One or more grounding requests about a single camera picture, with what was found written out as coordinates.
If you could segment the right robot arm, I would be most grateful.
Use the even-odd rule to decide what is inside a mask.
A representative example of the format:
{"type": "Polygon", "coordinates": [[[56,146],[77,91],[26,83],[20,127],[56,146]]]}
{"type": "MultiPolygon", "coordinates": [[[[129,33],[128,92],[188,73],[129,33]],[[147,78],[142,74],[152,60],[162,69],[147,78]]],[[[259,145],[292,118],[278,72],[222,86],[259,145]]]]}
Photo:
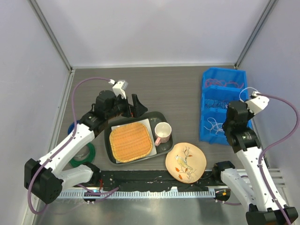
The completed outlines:
{"type": "Polygon", "coordinates": [[[248,121],[268,105],[264,96],[245,102],[229,103],[223,131],[227,142],[244,166],[246,183],[230,161],[216,163],[212,181],[226,184],[238,198],[246,212],[249,225],[290,225],[298,218],[295,207],[288,206],[270,175],[260,141],[248,121]]]}

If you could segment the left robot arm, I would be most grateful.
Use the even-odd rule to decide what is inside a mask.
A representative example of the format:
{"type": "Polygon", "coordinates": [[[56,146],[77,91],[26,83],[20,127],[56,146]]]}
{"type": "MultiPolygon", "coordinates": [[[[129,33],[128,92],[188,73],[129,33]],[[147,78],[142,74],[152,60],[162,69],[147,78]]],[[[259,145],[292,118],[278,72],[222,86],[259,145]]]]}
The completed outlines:
{"type": "Polygon", "coordinates": [[[100,181],[100,169],[97,166],[83,163],[69,170],[64,170],[64,167],[79,150],[107,128],[110,119],[118,116],[138,118],[147,112],[147,107],[136,94],[132,94],[132,100],[133,104],[130,104],[113,91],[101,91],[92,109],[82,116],[72,133],[39,160],[31,158],[26,162],[24,186],[28,190],[28,197],[35,195],[45,204],[50,204],[65,189],[83,183],[95,187],[100,181]]]}

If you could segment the dark green plastic tray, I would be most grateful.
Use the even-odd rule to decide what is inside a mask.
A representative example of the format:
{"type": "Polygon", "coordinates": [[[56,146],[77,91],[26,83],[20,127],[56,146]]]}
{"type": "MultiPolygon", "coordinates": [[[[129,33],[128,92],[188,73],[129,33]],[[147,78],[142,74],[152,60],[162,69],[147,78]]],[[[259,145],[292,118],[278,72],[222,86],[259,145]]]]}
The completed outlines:
{"type": "Polygon", "coordinates": [[[168,142],[161,143],[158,146],[154,145],[155,139],[156,139],[154,129],[155,129],[155,126],[160,122],[167,122],[165,116],[161,112],[147,112],[139,118],[123,118],[123,119],[119,119],[119,120],[116,120],[113,122],[109,122],[108,127],[104,130],[104,141],[105,141],[106,152],[107,152],[108,158],[111,161],[111,163],[113,163],[117,166],[126,165],[126,164],[143,161],[143,160],[146,160],[149,158],[154,158],[154,157],[157,157],[157,156],[160,156],[163,154],[167,154],[169,151],[171,151],[173,148],[172,135],[168,142]],[[113,156],[111,144],[109,141],[109,136],[115,128],[124,126],[129,123],[134,123],[134,122],[140,122],[147,127],[148,132],[150,134],[150,138],[152,140],[153,148],[152,148],[150,154],[148,154],[147,156],[144,156],[140,159],[136,159],[136,160],[133,160],[130,162],[122,163],[122,162],[116,160],[113,156]]]}

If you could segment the pink ceramic mug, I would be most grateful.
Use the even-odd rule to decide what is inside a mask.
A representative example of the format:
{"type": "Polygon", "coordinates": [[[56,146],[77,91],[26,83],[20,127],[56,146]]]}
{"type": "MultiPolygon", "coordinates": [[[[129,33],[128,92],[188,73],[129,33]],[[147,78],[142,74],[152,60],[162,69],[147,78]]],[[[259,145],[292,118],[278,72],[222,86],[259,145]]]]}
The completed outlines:
{"type": "Polygon", "coordinates": [[[172,127],[167,122],[160,122],[155,126],[155,146],[169,141],[172,133],[172,127]]]}

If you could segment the blue tape roll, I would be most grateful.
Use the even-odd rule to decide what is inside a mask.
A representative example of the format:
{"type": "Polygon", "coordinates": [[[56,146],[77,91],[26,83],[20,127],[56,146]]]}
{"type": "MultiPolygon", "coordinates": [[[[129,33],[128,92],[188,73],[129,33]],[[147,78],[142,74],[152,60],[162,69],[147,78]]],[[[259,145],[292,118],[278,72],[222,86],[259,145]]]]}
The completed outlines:
{"type": "Polygon", "coordinates": [[[74,127],[75,127],[75,124],[71,123],[70,126],[68,127],[68,130],[67,130],[68,135],[74,130],[74,127]]]}

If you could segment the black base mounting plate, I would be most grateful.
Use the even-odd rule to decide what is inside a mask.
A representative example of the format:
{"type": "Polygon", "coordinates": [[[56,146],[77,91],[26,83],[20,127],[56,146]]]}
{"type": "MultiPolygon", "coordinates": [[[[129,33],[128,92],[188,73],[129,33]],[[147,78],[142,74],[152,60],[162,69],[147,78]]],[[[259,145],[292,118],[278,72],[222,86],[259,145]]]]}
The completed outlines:
{"type": "Polygon", "coordinates": [[[211,171],[191,184],[176,180],[166,170],[127,170],[102,171],[99,175],[99,184],[108,191],[119,188],[121,192],[163,192],[175,187],[179,192],[207,191],[209,188],[226,188],[224,183],[216,180],[211,171]]]}

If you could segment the bird pattern ceramic plate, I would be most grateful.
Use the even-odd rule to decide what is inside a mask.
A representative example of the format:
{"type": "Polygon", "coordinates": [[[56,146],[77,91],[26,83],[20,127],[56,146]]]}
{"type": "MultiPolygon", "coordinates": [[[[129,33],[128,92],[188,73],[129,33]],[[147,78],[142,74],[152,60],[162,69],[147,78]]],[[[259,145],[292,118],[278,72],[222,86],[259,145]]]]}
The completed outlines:
{"type": "Polygon", "coordinates": [[[194,183],[204,174],[207,160],[201,149],[187,142],[174,145],[165,158],[167,171],[178,181],[194,183]]]}

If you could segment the green tape roll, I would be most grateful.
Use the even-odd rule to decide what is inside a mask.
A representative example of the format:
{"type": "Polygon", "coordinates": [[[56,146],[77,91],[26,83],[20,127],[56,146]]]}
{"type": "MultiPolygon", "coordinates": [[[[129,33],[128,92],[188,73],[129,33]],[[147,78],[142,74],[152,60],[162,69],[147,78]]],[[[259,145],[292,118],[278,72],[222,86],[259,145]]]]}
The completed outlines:
{"type": "Polygon", "coordinates": [[[96,156],[96,150],[95,150],[95,146],[92,143],[88,143],[86,144],[86,146],[89,149],[89,153],[88,156],[83,159],[83,160],[75,160],[74,158],[72,158],[69,163],[73,168],[76,168],[80,165],[83,165],[85,163],[92,163],[95,159],[96,156]]]}

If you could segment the blue plastic compartment bin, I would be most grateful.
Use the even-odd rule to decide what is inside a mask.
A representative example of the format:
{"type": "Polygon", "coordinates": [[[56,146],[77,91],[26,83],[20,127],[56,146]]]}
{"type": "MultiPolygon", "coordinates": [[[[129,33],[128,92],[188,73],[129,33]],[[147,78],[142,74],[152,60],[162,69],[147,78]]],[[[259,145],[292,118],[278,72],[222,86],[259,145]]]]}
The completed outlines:
{"type": "Polygon", "coordinates": [[[243,70],[211,67],[202,75],[199,140],[228,145],[222,125],[231,101],[248,97],[247,75],[243,70]]]}

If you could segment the aluminium front rail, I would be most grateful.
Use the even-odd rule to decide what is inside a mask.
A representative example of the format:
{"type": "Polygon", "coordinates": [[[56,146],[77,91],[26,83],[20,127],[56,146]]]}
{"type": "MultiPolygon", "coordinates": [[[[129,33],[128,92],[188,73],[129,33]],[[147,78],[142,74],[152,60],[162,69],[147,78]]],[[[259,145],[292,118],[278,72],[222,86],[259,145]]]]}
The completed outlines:
{"type": "Polygon", "coordinates": [[[195,191],[195,192],[179,192],[177,188],[172,187],[170,191],[166,192],[121,192],[118,187],[105,191],[99,184],[99,175],[101,172],[96,172],[92,176],[92,179],[88,183],[83,184],[82,189],[73,190],[72,187],[68,187],[66,190],[62,189],[62,182],[60,179],[51,177],[49,172],[45,172],[46,180],[42,182],[41,186],[36,183],[32,188],[32,194],[38,197],[41,201],[46,204],[52,203],[57,198],[75,198],[82,196],[84,199],[95,198],[96,196],[106,196],[109,191],[116,190],[112,194],[114,198],[159,198],[159,197],[214,197],[216,196],[219,200],[228,200],[230,196],[230,189],[226,185],[226,188],[209,188],[207,191],[195,191]]]}

